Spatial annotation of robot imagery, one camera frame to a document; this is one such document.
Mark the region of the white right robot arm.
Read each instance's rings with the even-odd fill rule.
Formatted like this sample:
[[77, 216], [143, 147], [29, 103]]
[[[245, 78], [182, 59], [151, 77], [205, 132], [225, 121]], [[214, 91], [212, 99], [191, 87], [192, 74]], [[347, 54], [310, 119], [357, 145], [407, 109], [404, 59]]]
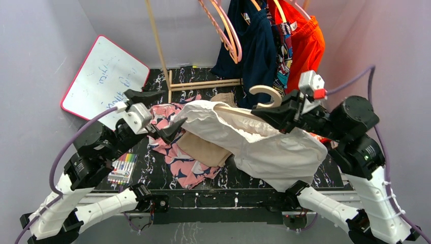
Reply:
[[367, 134], [379, 122], [370, 101], [349, 96], [332, 111], [318, 105], [303, 113], [305, 101], [296, 90], [280, 106], [258, 107], [252, 114], [281, 133], [302, 129], [336, 142], [329, 155], [355, 189], [362, 208], [339, 203], [301, 180], [286, 190], [287, 206], [316, 212], [341, 227], [353, 243], [402, 243], [421, 237], [422, 230], [407, 220], [395, 199], [381, 147]]

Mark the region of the pink framed whiteboard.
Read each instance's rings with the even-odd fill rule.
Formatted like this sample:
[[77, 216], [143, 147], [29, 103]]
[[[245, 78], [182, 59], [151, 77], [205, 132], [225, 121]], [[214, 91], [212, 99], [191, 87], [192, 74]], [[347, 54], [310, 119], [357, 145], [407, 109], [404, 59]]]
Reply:
[[126, 101], [127, 89], [141, 90], [150, 69], [105, 36], [98, 36], [64, 95], [60, 106], [80, 118], [96, 115]]

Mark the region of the pink shark print shorts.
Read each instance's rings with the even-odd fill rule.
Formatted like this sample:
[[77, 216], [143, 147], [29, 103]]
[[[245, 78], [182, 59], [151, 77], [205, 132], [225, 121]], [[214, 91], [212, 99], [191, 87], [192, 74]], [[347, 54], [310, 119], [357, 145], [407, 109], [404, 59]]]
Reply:
[[[151, 123], [158, 129], [171, 124], [175, 116], [188, 102], [200, 100], [201, 95], [182, 100], [178, 103], [153, 105], [150, 112], [153, 115]], [[161, 138], [154, 139], [149, 136], [149, 148], [163, 156], [162, 165], [168, 167], [173, 178], [184, 189], [192, 189], [205, 179], [213, 179], [220, 171], [219, 166], [209, 167], [192, 158], [179, 148], [177, 141], [182, 138], [185, 130], [178, 132], [172, 144], [167, 144]]]

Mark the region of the beige shorts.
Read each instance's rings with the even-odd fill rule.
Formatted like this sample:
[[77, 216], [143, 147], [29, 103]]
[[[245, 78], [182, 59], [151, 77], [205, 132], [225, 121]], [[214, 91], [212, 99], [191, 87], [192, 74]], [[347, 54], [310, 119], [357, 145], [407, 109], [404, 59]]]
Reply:
[[185, 133], [177, 141], [178, 147], [207, 167], [224, 166], [226, 159], [239, 151], [243, 141], [243, 132], [225, 121], [233, 115], [218, 113], [217, 105], [236, 107], [233, 93], [217, 94], [209, 101], [192, 101], [174, 119], [187, 119], [182, 125]]

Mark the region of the navy blue hanging shorts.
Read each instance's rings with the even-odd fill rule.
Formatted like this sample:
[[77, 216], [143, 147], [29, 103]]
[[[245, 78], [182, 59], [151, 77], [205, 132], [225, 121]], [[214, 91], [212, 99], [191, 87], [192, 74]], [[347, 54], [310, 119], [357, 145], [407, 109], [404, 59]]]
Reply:
[[277, 50], [267, 13], [251, 1], [231, 1], [229, 17], [242, 46], [242, 59], [235, 64], [228, 51], [221, 47], [211, 72], [228, 79], [242, 79], [244, 97], [238, 101], [241, 108], [251, 109], [257, 103], [268, 103], [271, 96], [263, 93], [250, 94], [255, 85], [272, 87], [276, 72]]

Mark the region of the white shorts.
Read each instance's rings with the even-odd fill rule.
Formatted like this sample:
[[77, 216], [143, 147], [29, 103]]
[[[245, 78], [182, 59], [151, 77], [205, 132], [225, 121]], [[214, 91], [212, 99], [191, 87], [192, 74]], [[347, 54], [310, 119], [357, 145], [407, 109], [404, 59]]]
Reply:
[[295, 128], [280, 133], [259, 120], [219, 111], [223, 102], [195, 100], [186, 103], [174, 117], [182, 127], [234, 154], [236, 167], [284, 192], [301, 180], [311, 184], [327, 156], [326, 147], [309, 133]]

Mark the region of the colourful print hanging shorts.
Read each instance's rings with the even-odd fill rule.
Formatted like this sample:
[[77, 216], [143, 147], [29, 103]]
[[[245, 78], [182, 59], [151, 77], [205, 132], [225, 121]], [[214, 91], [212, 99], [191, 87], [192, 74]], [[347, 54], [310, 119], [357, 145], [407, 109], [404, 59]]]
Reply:
[[287, 91], [287, 82], [293, 60], [291, 28], [288, 22], [276, 23], [271, 14], [268, 14], [267, 18], [271, 24], [274, 44], [277, 49], [273, 88], [277, 90], [281, 96], [284, 96]]

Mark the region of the pink and orange hanger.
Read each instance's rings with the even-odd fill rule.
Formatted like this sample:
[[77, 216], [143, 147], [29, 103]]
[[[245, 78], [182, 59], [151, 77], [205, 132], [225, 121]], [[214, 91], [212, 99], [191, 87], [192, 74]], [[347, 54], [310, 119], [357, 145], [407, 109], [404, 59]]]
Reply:
[[221, 6], [221, 1], [208, 1], [208, 2], [211, 3], [212, 6], [217, 11], [225, 27], [225, 30], [222, 30], [221, 27], [218, 25], [216, 19], [212, 16], [208, 7], [206, 6], [205, 1], [198, 0], [198, 3], [201, 5], [204, 12], [208, 16], [208, 19], [211, 21], [211, 24], [215, 27], [216, 32], [220, 36], [220, 39], [225, 49], [228, 51], [230, 57], [232, 58], [233, 62], [235, 64], [238, 64], [242, 59], [242, 46], [240, 44], [238, 35], [229, 17], [227, 16], [227, 13], [224, 11], [223, 7]]

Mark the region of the coloured marker pack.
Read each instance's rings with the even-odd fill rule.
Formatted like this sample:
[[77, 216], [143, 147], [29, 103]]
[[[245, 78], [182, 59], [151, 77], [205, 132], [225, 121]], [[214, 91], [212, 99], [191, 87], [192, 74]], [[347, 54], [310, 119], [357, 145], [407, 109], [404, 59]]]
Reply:
[[107, 181], [117, 185], [129, 185], [136, 166], [138, 155], [126, 153], [113, 162], [113, 171], [107, 176]]

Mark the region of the orange hanging shorts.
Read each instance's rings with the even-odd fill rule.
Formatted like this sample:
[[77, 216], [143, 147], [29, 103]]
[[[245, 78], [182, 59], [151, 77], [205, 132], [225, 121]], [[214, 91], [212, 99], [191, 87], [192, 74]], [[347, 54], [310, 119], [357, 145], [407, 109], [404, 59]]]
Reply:
[[308, 14], [297, 1], [268, 1], [276, 24], [287, 23], [293, 58], [285, 93], [298, 89], [303, 72], [317, 71], [325, 51], [325, 40], [315, 16]]

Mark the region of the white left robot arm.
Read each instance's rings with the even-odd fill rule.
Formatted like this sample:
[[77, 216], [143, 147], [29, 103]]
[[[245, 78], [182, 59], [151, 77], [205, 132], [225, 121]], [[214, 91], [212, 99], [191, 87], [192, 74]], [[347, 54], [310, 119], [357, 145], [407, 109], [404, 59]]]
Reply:
[[128, 211], [164, 211], [162, 197], [143, 183], [81, 206], [80, 201], [114, 169], [113, 163], [145, 137], [171, 144], [184, 120], [158, 129], [148, 106], [163, 91], [125, 91], [126, 100], [87, 121], [56, 156], [49, 173], [51, 193], [32, 213], [20, 217], [28, 243], [72, 243], [89, 227]]

